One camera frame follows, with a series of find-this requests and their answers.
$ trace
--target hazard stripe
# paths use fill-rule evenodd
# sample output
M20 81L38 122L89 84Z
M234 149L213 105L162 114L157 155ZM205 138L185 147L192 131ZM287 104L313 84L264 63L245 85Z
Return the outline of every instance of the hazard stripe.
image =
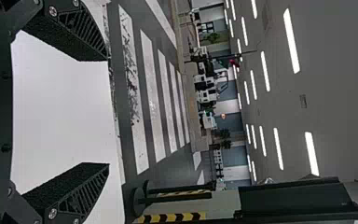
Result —
M191 191L180 191L180 192L172 192L172 193L160 193L157 195L158 198L164 197L172 197L179 195L194 195L194 194L202 194L202 193L210 193L211 191L208 189L199 189L199 190L191 190Z
M169 223L169 222L187 222L205 220L206 213L179 213L179 214L161 214L147 215L137 218L133 223Z

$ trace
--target gray epoxy floor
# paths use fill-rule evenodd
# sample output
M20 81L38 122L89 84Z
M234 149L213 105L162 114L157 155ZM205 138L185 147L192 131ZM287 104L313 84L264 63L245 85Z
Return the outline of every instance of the gray epoxy floor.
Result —
M170 26L172 27L172 12L171 12L171 1L159 0L160 6L167 17ZM145 139L147 145L148 163L149 168L144 172L137 174L136 169L136 158L135 158L135 144L136 136L133 135L133 129L131 128L131 111L129 105L128 95L128 82L126 78L125 69L125 57L123 56L123 45L121 42L121 26L120 26L120 15L119 7L122 7L128 15L132 18L133 26L133 38L136 52L137 62L137 73L139 76L139 92L142 97L142 109L143 117L145 122ZM164 108L164 95L161 87L161 73L160 66L158 64L158 51L160 50L166 58L167 67L168 63L172 63L176 70L178 70L177 53L174 45L166 35L165 31L161 27L157 18L153 14L150 7L147 5L145 0L119 0L112 2L108 5L108 19L109 19L109 30L110 30L110 42L112 48L112 68L114 74L115 85L115 96L116 96L116 112L118 114L118 127L120 130L120 142L122 148L122 159L125 170L126 183L122 186L123 198L126 211L126 223L132 223L135 217L131 214L131 202L130 196L134 188L139 188L143 185L146 180L152 180L156 187L178 187L183 185L195 185L200 177L201 169L204 166L199 166L195 170L193 162L193 153L191 146L186 142L184 147L179 147L179 136L178 136L178 120L176 118L176 111L174 102L171 102L172 112L174 118L174 127L176 130L176 142L178 143L177 151L173 152L170 150L170 142L168 137L168 125L166 117L166 110ZM161 112L161 124L164 135L166 158L160 162L156 162L155 158L155 146L153 144L153 134L151 127L151 115L149 111L149 100L150 97L147 95L146 89L146 77L144 67L144 56L142 52L142 41L140 31L143 31L151 40L153 44L153 52L150 57L154 57L156 67L156 77L158 84L158 98L160 101L159 110ZM168 75L169 83L172 83L171 76ZM184 115L180 114L182 121L185 121Z

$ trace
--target factory floor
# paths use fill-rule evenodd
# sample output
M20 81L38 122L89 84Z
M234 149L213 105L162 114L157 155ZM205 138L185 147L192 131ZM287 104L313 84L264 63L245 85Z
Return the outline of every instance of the factory floor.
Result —
M186 74L183 59L178 60L183 53L181 41L176 42L182 38L172 16L175 1L119 0L108 5L107 13L111 91L121 148L117 178L126 223L132 223L136 217L131 213L131 192L146 180L159 188L203 184L212 178L211 167L199 152L193 153L193 127L198 125L189 121L187 111L196 111L195 94L188 90L192 76Z

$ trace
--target fluorescent light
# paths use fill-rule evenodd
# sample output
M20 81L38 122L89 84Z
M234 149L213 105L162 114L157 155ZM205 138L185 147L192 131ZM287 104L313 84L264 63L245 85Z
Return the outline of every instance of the fluorescent light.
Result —
M241 20L242 20L243 38L245 39L245 45L248 46L248 34L246 32L245 18L242 17Z
M255 174L255 162L252 161L252 167L253 167L253 170L254 170L254 179L255 179L255 182L257 181L257 176Z
M257 140L255 139L255 126L252 125L252 136L254 138L254 147L257 149Z
M257 19L257 6L255 5L255 0L252 0L252 8L254 10L254 17Z
M240 109L242 109L241 96L239 93L238 93L238 103L240 104Z
M235 77L235 79L237 79L237 66L235 66L235 64L233 64L232 69L234 70L234 77Z
M295 33L293 32L292 17L290 10L287 8L283 13L284 27L286 28L287 42L289 42L290 57L292 58L293 71L300 71L300 62L298 60L297 47L295 41Z
M264 155L264 157L267 157L266 142L264 141L264 131L263 131L263 127L260 126L260 127L259 127L259 130L260 130L261 146L262 146L262 148L263 148L263 155Z
M248 134L248 143L249 145L252 144L252 139L251 139L251 133L249 132L249 125L246 124L246 133Z
M252 164L251 164L251 157L248 155L248 166L249 166L249 172L252 172Z
M318 161L316 160L312 133L305 132L305 141L307 142L308 156L310 158L310 172L313 175L319 175Z
M238 53L239 53L240 55L242 55L242 46L241 46L241 41L240 41L239 38L237 39L237 45L238 45Z
M257 90L255 89L255 75L253 70L251 70L251 80L252 80L252 86L254 88L254 98L257 100Z
M234 38L234 30L232 29L232 21L229 19L229 30L231 32L231 37Z
M231 10L232 10L232 17L234 18L234 21L236 21L237 15L235 14L234 0L231 0Z
M246 81L243 82L243 85L245 86L245 93L246 93L246 102L248 103L248 105L251 104L251 100L249 98L249 91L248 91L248 84L246 83Z
M278 163L279 163L279 168L281 168L281 170L283 170L283 160L282 160L282 152L281 152L281 141L279 140L279 133L278 133L278 129L274 128L274 137L275 137L275 146L277 148L277 153L278 153Z
M271 91L271 87L269 85L269 70L267 69L266 55L264 51L261 51L261 63L263 64L264 79L266 80L266 89L267 91Z
M238 44L238 53L242 54L241 41L239 38L237 39L237 44Z
M227 16L227 10L225 9L225 18L226 18L226 25L228 25L228 16Z

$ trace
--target white floor marking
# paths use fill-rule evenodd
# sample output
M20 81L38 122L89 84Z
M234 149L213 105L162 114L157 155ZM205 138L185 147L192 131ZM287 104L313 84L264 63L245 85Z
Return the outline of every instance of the white floor marking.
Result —
M197 181L197 185L204 185L205 184L205 178L203 175L203 170L200 173L199 180Z
M182 105L182 114L183 114L184 124L185 124L186 142L190 143L190 135L188 133L187 110L186 110L185 96L183 94L182 75L179 72L178 72L178 83L179 83L180 98L182 101L181 105Z
M193 154L194 170L199 169L201 161L202 161L201 152L195 152Z
M176 132L173 127L173 113L172 113L172 97L170 94L170 83L168 82L168 69L167 62L164 54L158 51L159 69L161 71L161 85L164 96L165 114L167 118L168 136L170 138L171 152L175 152L178 149L176 144Z
M158 89L156 81L156 68L153 57L153 43L147 35L141 31L142 50L144 52L144 64L146 75L147 95L149 97L150 119L152 121L153 142L155 147L156 162L166 157L164 135L162 132L161 113L159 111Z
M139 91L138 67L136 63L135 43L133 37L132 18L119 6L120 26L123 43L124 64L126 66L126 77L131 126L133 135L133 146L135 150L135 161L137 173L149 168L147 156L147 145L144 126L144 112L142 110L142 99Z
M177 128L179 134L179 144L180 147L184 147L185 137L183 136L182 116L179 107L179 94L178 94L178 88L176 86L176 70L173 64L171 63L170 63L170 71L171 71L171 82L172 82L172 92L173 92L173 104L175 105L176 121L177 121Z
M168 22L167 17L165 16L164 12L162 11L162 8L159 5L158 1L157 0L145 0L145 1L149 5L150 9L152 9L152 12L154 13L155 17L157 18L159 24L162 26L162 29L164 29L168 38L171 40L172 44L177 49L176 34L173 31L173 28L171 27L170 23Z

